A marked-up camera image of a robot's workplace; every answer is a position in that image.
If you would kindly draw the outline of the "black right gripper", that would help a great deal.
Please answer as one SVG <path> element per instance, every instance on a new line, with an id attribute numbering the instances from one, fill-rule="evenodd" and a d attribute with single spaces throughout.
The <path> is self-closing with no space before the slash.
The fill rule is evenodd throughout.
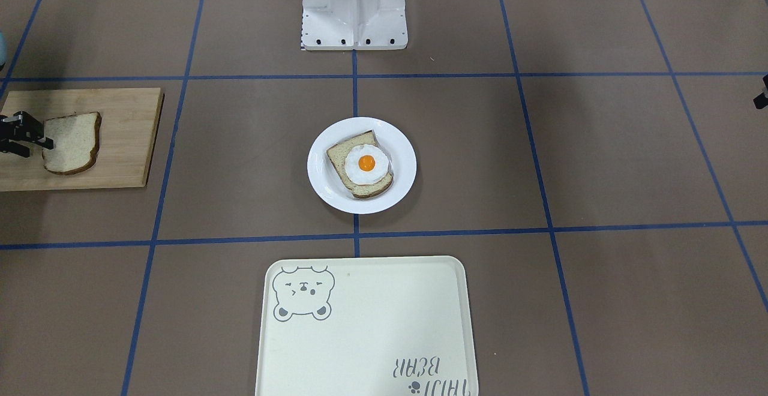
<path id="1" fill-rule="evenodd" d="M 54 140 L 44 133 L 44 125 L 27 112 L 16 112 L 14 117 L 1 115 L 1 153 L 29 158 L 30 148 L 16 141 L 55 149 Z"/>

